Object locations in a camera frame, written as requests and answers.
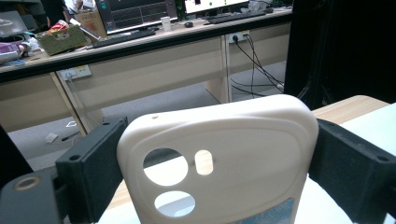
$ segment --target floor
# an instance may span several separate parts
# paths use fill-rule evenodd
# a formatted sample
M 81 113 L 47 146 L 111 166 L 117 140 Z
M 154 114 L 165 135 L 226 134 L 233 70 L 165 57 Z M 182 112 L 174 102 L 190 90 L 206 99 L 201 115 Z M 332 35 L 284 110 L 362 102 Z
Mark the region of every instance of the floor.
M 275 79 L 284 81 L 286 62 L 265 66 L 264 69 Z M 233 102 L 280 93 L 267 76 L 255 70 L 232 75 Z M 120 105 L 102 109 L 106 119 L 126 116 L 128 121 L 148 114 L 164 111 L 217 105 L 219 102 L 205 90 L 204 83 L 166 91 Z M 53 167 L 54 162 L 70 147 L 77 144 L 82 136 L 73 118 L 55 120 L 50 123 L 8 133 L 22 155 L 35 171 Z M 48 142 L 49 135 L 57 136 Z

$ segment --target desk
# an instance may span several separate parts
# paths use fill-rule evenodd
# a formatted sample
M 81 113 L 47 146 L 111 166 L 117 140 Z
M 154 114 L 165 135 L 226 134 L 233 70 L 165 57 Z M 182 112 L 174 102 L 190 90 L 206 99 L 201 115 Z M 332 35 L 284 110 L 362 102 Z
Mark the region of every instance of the desk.
M 337 124 L 343 124 L 346 121 L 360 117 L 365 114 L 369 114 L 387 105 L 389 104 L 384 103 L 382 101 L 378 101 L 374 98 L 358 95 L 332 105 L 324 106 L 322 108 L 313 111 L 313 113 L 318 119 L 326 119 L 328 121 L 335 122 Z M 130 212 L 131 209 L 134 209 L 134 207 L 131 204 L 131 198 L 129 196 L 128 190 L 124 182 L 122 182 L 118 190 L 116 191 L 113 201 L 110 203 L 109 207 L 107 208 L 107 211 L 103 216 L 103 219 L 101 219 L 99 223 L 115 223 L 114 219 L 111 219 L 112 217 L 114 217 L 114 215 L 117 215 L 119 221 L 118 223 L 139 223 L 137 216 L 135 214 L 134 216 L 131 216 L 131 212 Z M 306 214 L 308 214 L 309 217 L 313 216 L 312 213 L 310 212 Z
M 256 51 L 265 50 L 260 57 L 262 65 L 285 61 L 290 14 L 290 10 L 278 11 L 217 25 L 195 21 L 190 29 L 178 24 L 172 32 L 159 31 L 154 36 L 111 47 L 51 57 L 42 54 L 37 56 L 39 60 L 27 59 L 24 66 L 0 67 L 1 123 L 10 132 L 62 119 L 68 114 L 79 123 L 80 129 L 88 132 L 95 126 L 84 112 L 88 108 L 90 111 L 99 110 L 204 81 L 206 88 L 220 102 L 231 102 L 228 75 L 250 67 L 251 63 L 240 61 L 237 54 L 230 56 L 235 46 L 229 45 L 228 34 L 251 30 Z M 90 66 L 92 76 L 74 81 L 88 107 L 81 109 L 81 99 L 69 83 L 62 81 L 54 72 L 83 64 Z M 26 88 L 34 82 L 40 83 L 40 90 L 47 91 L 37 94 L 36 90 Z M 33 98 L 42 99 L 43 104 L 33 103 Z M 31 114 L 24 116 L 24 111 L 31 111 Z

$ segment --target white power socket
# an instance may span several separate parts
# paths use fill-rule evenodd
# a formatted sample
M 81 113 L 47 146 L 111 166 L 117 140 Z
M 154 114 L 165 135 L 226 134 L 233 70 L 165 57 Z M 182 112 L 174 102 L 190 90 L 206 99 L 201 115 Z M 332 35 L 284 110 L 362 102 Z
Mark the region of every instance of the white power socket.
M 78 78 L 78 77 L 87 77 L 92 75 L 90 67 L 88 67 L 88 65 L 82 65 L 82 66 L 77 66 L 74 68 L 68 68 L 68 69 L 64 69 L 59 71 L 61 73 L 62 78 L 67 81 L 69 80 L 69 76 L 72 77 L 72 79 L 74 78 Z
M 238 42 L 247 40 L 248 38 L 245 35 L 249 35 L 250 31 L 241 31 L 241 32 L 236 32 L 228 35 L 228 42 L 230 44 L 234 43 L 235 41 L 233 40 L 233 37 L 236 35 L 238 37 Z

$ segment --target green box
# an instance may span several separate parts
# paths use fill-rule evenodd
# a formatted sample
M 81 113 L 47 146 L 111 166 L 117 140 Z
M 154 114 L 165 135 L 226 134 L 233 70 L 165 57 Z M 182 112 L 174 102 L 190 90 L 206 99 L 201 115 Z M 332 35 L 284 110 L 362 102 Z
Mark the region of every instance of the green box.
M 50 34 L 43 32 L 37 34 L 35 38 L 41 47 L 48 53 L 54 55 L 68 49 L 75 49 L 87 44 L 84 33 L 78 25 L 70 25 L 65 30 L 56 31 Z

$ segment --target white cup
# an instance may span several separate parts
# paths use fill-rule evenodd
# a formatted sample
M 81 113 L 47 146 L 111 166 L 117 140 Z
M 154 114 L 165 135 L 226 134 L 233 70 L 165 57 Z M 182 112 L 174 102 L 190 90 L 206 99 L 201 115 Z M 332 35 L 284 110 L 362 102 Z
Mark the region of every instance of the white cup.
M 163 30 L 165 32 L 171 31 L 171 18 L 170 17 L 162 17 L 161 22 L 163 23 Z

